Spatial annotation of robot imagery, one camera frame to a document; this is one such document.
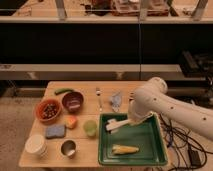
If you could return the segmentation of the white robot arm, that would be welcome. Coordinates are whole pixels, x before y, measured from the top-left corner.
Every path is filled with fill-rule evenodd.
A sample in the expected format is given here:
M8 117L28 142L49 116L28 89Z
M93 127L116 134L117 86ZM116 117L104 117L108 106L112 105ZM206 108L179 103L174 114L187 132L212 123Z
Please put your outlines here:
M156 112L213 141L213 110L169 97L167 90L166 82L160 77L153 77L136 88L129 104L129 117L142 121Z

